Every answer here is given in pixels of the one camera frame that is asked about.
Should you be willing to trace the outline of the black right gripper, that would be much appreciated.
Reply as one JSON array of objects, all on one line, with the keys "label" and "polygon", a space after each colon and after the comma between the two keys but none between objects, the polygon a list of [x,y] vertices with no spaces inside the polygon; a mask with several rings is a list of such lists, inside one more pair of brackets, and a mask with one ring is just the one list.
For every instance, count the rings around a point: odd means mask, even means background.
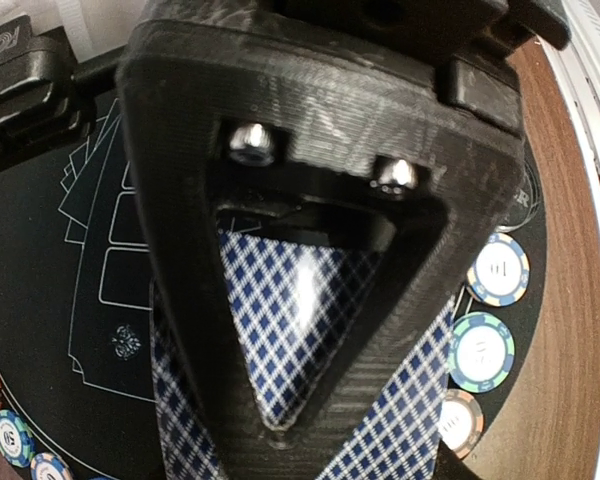
[{"label": "black right gripper", "polygon": [[230,479],[314,479],[508,209],[559,1],[150,1],[117,72],[161,307]]}]

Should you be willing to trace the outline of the blue-backed playing card deck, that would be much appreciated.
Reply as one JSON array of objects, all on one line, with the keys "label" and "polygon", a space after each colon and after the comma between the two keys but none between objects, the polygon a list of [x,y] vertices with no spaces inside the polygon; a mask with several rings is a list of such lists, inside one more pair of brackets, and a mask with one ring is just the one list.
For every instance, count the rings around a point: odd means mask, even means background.
[{"label": "blue-backed playing card deck", "polygon": [[[380,262],[340,250],[224,231],[228,300],[264,418],[280,426],[305,400],[362,303]],[[156,416],[169,479],[219,479],[214,444],[188,393],[160,304],[150,320]],[[440,436],[452,337],[449,307],[432,320],[362,423],[322,471],[325,479],[429,479]]]}]

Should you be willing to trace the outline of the green-white single poker chip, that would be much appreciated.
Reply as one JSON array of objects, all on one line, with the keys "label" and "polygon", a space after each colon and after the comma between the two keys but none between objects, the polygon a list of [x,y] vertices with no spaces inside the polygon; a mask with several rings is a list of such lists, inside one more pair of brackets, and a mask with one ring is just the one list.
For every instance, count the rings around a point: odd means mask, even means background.
[{"label": "green-white single poker chip", "polygon": [[12,466],[27,468],[35,449],[35,439],[26,422],[12,410],[0,410],[0,453],[5,460]]}]

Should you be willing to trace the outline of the single blue-white poker chip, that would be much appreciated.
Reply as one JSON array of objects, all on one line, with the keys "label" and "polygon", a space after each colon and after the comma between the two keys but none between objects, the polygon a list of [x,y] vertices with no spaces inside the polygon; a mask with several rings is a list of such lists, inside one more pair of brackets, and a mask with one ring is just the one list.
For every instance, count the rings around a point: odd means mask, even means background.
[{"label": "single blue-white poker chip", "polygon": [[36,454],[31,460],[32,480],[73,480],[70,467],[59,456],[48,452]]}]

